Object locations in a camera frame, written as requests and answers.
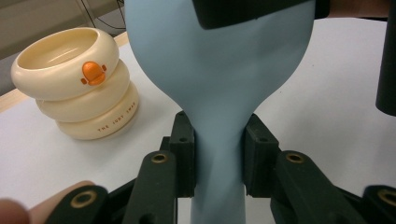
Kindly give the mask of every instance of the brass insert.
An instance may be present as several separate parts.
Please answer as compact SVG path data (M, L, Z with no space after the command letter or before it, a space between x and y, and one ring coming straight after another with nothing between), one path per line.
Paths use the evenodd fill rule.
M396 207L396 191L381 189L378 191L378 197L385 203Z
M93 203L96 199L96 196L97 194L93 190L81 192L73 198L72 202L70 202L70 205L74 208L83 208Z
M165 154L160 153L151 157L151 161L154 163L164 163L168 161L168 157Z
M297 153L288 153L286 155L286 159L288 161L294 162L294 163L303 163L304 162L304 157Z

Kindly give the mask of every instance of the black metal bracket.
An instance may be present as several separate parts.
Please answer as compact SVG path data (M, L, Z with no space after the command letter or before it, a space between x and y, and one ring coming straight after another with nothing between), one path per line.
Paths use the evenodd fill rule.
M334 186L305 154L278 146L253 115L245 133L244 181L247 194L271 198L277 224L396 223L396 189L370 186L360 198Z
M183 111L176 114L171 136L163 138L160 150L169 150L178 158L177 197L193 197L195 188L194 129Z
M122 223L177 223L177 163L169 151L143 160Z

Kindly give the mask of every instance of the orange knob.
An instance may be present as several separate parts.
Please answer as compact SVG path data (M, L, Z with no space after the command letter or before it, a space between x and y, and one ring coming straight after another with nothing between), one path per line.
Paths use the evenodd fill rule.
M103 67L106 68L105 66L100 66L94 62L84 63L82 65L82 73L84 74L86 80L82 79L82 83L86 84L88 82L90 86L96 86L104 82L106 79L106 74L103 70Z

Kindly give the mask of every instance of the human hand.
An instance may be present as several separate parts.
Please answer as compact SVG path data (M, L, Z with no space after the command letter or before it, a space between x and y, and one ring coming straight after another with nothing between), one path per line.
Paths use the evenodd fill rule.
M56 205L73 189L93 185L91 181L81 181L51 196L46 201L26 210L21 204L10 199L0 200L0 223L2 224L44 224Z
M329 18L387 18L390 0L330 0Z

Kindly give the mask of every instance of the gray wall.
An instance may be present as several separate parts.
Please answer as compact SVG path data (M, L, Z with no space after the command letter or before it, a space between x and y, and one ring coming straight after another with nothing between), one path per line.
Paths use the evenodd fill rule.
M0 0L0 95L14 89L9 68L20 51L44 36L92 26L90 16L118 8L116 0Z

